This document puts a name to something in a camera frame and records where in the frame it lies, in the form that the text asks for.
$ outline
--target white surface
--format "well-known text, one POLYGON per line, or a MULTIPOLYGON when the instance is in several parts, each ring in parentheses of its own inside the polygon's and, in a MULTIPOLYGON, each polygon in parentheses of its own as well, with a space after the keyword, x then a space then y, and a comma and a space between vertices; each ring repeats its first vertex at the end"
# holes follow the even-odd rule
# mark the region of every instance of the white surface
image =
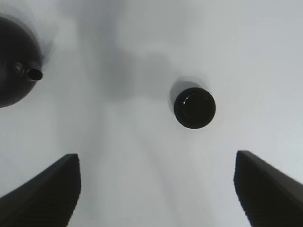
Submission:
POLYGON ((248 227, 237 150, 303 182, 302 1, 9 0, 1 10, 36 29, 48 61, 35 89, 0 110, 0 195, 79 153, 71 227, 248 227), (203 129, 169 108, 183 77, 216 100, 203 129))

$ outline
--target cylindrical black object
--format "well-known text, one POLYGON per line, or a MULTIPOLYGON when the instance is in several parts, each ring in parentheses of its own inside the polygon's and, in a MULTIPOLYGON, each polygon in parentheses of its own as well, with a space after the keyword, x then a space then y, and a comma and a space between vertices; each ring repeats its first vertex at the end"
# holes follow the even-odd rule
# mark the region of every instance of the cylindrical black object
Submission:
POLYGON ((216 104, 212 95, 199 87, 181 92, 174 103, 177 120, 185 127, 199 129, 208 125, 214 118, 216 104))
POLYGON ((24 98, 43 77, 42 57, 33 33, 0 17, 0 108, 24 98))

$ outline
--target black plastic part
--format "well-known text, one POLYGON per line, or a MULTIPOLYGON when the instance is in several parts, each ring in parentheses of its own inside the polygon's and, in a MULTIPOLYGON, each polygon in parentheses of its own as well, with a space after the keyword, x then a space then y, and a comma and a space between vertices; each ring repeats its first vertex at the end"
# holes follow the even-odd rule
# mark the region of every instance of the black plastic part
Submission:
POLYGON ((303 185, 254 154, 238 152, 234 185, 253 227, 303 226, 303 185))
POLYGON ((198 87, 184 90, 176 98, 174 112, 177 120, 185 127, 199 129, 214 118, 216 104, 212 95, 198 87))
POLYGON ((65 155, 0 199, 0 227, 66 227, 80 191, 78 155, 65 155))
POLYGON ((21 22, 0 17, 0 108, 24 98, 43 77, 33 33, 21 22))

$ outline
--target round black object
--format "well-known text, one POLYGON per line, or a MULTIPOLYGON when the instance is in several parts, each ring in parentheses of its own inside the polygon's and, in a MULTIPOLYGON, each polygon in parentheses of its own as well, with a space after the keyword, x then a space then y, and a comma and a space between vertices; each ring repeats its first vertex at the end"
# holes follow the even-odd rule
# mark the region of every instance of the round black object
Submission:
POLYGON ((200 129, 214 118, 216 104, 212 95, 206 90, 193 87, 178 95, 174 112, 177 120, 190 129, 200 129))
POLYGON ((40 47, 21 22, 0 17, 0 108, 23 99, 41 80, 40 47))

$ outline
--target black dark object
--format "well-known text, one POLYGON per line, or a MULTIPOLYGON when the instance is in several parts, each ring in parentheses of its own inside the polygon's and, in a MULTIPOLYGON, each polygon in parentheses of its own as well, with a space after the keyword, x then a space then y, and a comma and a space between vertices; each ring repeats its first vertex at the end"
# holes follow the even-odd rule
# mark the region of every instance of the black dark object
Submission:
POLYGON ((33 33, 0 17, 0 108, 24 98, 41 80, 42 57, 33 33))
POLYGON ((302 227, 303 185, 248 151, 239 151, 234 185, 253 227, 302 227))
POLYGON ((216 104, 209 92, 202 88, 192 87, 181 92, 176 98, 174 112, 183 126, 199 129, 212 121, 216 104))
POLYGON ((80 190, 78 155, 66 155, 0 199, 0 226, 66 227, 80 190))

